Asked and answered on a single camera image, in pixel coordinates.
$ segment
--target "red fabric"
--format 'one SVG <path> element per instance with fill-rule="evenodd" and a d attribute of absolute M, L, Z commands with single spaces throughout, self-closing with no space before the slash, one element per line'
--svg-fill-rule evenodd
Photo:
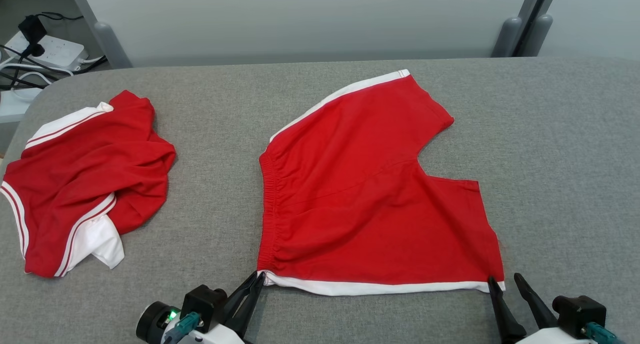
<path fill-rule="evenodd" d="M 52 277 L 73 225 L 115 192 L 109 212 L 120 234 L 139 227 L 167 197 L 176 150 L 153 130 L 154 108 L 124 91 L 114 107 L 23 151 L 4 176 L 24 206 L 25 272 Z"/>
<path fill-rule="evenodd" d="M 503 281 L 478 183 L 417 157 L 453 118 L 412 76 L 330 101 L 276 135 L 258 270 L 385 285 Z"/>

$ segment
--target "red garment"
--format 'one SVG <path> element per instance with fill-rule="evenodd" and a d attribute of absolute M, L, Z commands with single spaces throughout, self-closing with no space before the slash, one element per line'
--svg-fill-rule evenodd
<path fill-rule="evenodd" d="M 329 296 L 504 287 L 478 183 L 426 175 L 418 154 L 453 118 L 409 71 L 354 83 L 260 156 L 258 270 Z"/>
<path fill-rule="evenodd" d="M 124 91 L 45 124 L 7 166 L 0 192 L 15 214 L 26 273 L 63 276 L 89 254 L 111 268 L 120 262 L 119 234 L 167 197 L 176 150 L 154 132 L 153 117 L 148 99 Z"/>

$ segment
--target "gray fabric tablecloth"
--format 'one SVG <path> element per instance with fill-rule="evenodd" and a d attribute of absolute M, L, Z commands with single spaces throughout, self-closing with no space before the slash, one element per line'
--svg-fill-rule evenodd
<path fill-rule="evenodd" d="M 67 276 L 23 273 L 9 203 L 0 200 L 0 342 L 135 344 L 142 310 L 180 306 L 199 284 L 233 291 L 256 268 L 258 156 L 270 135 L 341 87 L 407 68 L 455 117 L 420 154 L 431 175 L 479 180 L 500 240 L 506 301 L 535 322 L 513 281 L 551 305 L 590 296 L 607 327 L 640 342 L 640 63 L 614 59 L 452 59 L 102 71 L 48 87 L 0 167 L 42 124 L 123 89 L 155 106 L 178 152 L 167 201 L 122 237 L 112 271 L 87 258 Z M 256 344 L 498 342 L 489 295 L 477 291 L 322 297 L 263 290 Z"/>

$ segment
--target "teal cable connector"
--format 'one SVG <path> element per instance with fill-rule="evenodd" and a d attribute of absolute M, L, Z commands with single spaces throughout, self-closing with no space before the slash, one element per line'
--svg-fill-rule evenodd
<path fill-rule="evenodd" d="M 589 339 L 595 340 L 598 344 L 625 344 L 623 341 L 618 339 L 615 334 L 594 322 L 587 324 L 585 335 Z"/>
<path fill-rule="evenodd" d="M 190 312 L 164 335 L 164 344 L 178 344 L 187 334 L 198 328 L 199 323 L 200 315 Z"/>

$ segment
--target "black round motor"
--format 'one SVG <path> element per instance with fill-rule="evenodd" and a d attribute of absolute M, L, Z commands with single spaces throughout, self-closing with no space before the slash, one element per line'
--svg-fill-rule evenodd
<path fill-rule="evenodd" d="M 135 336 L 147 342 L 147 344 L 162 344 L 162 335 L 170 321 L 170 315 L 180 310 L 174 306 L 155 302 L 148 306 L 142 313 L 135 328 Z"/>

